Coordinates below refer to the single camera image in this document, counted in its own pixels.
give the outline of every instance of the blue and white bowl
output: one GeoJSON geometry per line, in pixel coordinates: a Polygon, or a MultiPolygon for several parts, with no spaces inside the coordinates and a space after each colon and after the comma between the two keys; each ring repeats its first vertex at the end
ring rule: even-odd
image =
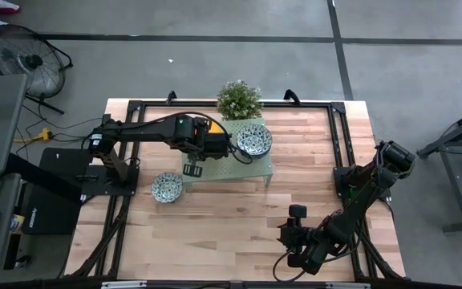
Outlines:
{"type": "Polygon", "coordinates": [[[262,124],[247,124],[238,132],[238,148],[246,151],[253,159],[266,156],[272,147],[272,134],[262,124]]]}
{"type": "Polygon", "coordinates": [[[181,192],[183,192],[183,180],[176,173],[162,173],[152,182],[152,196],[159,202],[173,202],[181,192]]]}

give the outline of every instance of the perforated plate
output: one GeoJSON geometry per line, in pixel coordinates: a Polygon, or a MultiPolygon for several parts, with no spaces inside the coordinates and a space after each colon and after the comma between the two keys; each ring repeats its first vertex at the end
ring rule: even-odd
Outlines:
{"type": "MultiPolygon", "coordinates": [[[[236,145],[238,132],[240,132],[244,126],[247,124],[265,125],[265,121],[263,119],[229,120],[222,121],[221,124],[229,133],[233,134],[231,141],[236,145]]],[[[183,165],[184,164],[188,164],[188,158],[185,154],[183,154],[183,165]]],[[[189,177],[183,175],[183,182],[219,181],[244,177],[263,177],[274,173],[270,153],[261,159],[253,160],[253,163],[250,165],[244,165],[238,162],[231,154],[229,154],[229,157],[221,158],[220,160],[208,159],[206,161],[198,161],[197,165],[203,168],[201,177],[189,177]]]]}

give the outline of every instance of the electric fan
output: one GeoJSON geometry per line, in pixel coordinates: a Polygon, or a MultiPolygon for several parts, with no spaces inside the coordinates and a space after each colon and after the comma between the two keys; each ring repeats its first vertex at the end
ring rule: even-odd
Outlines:
{"type": "Polygon", "coordinates": [[[71,57],[38,33],[17,25],[0,26],[0,75],[26,74],[27,99],[63,114],[44,99],[59,94],[69,67],[71,57]],[[63,65],[57,52],[69,59],[68,65],[63,65]]]}

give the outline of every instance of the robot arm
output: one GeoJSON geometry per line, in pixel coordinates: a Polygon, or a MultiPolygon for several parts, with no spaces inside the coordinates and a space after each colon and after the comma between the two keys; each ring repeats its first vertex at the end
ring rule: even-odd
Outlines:
{"type": "Polygon", "coordinates": [[[327,216],[317,228],[309,228],[301,224],[301,218],[306,217],[306,207],[290,206],[290,218],[279,227],[281,237],[278,239],[289,252],[289,267],[301,267],[315,275],[324,262],[330,261],[326,261],[328,254],[336,258],[349,254],[344,252],[347,243],[368,208],[398,179],[409,176],[415,163],[413,154],[393,141],[381,142],[376,148],[377,153],[371,163],[364,167],[353,165],[342,175],[341,186],[355,192],[344,210],[327,216]]]}
{"type": "Polygon", "coordinates": [[[90,135],[88,150],[93,157],[102,160],[109,177],[124,181],[128,165],[118,158],[113,149],[118,141],[164,142],[170,149],[188,154],[192,164],[185,166],[183,174],[200,177],[202,168],[195,166],[195,162],[205,161],[208,157],[227,157],[230,137],[218,123],[184,113],[147,123],[114,121],[110,115],[104,115],[102,124],[90,135]]]}

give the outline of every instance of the concrete floor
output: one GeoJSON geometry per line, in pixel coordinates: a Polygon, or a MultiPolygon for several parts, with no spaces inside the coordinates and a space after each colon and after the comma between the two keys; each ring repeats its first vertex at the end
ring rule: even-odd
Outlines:
{"type": "MultiPolygon", "coordinates": [[[[2,19],[40,32],[333,35],[325,0],[16,2],[22,4],[22,13],[2,19]]],[[[462,0],[334,0],[334,4],[342,37],[462,39],[462,0]]],[[[223,83],[234,79],[259,86],[266,99],[281,98],[287,88],[302,99],[344,99],[334,44],[52,43],[70,54],[75,64],[65,88],[51,100],[67,114],[43,109],[58,125],[101,116],[107,98],[166,97],[171,90],[181,98],[212,98],[223,83]]],[[[379,140],[393,139],[415,152],[462,117],[462,46],[345,45],[344,51],[354,99],[367,102],[379,140]]],[[[35,121],[24,111],[19,127],[35,121]]],[[[87,135],[93,125],[66,132],[87,135]]],[[[31,146],[30,161],[38,164],[44,147],[31,146]]],[[[392,189],[395,226],[408,277],[462,285],[462,233],[441,232],[441,226],[460,220],[445,176],[438,156],[418,160],[411,177],[392,189]]],[[[54,244],[50,247],[55,250],[35,252],[49,258],[37,261],[26,274],[8,273],[3,278],[55,277],[68,242],[58,236],[27,240],[27,250],[41,250],[43,243],[54,244]]]]}

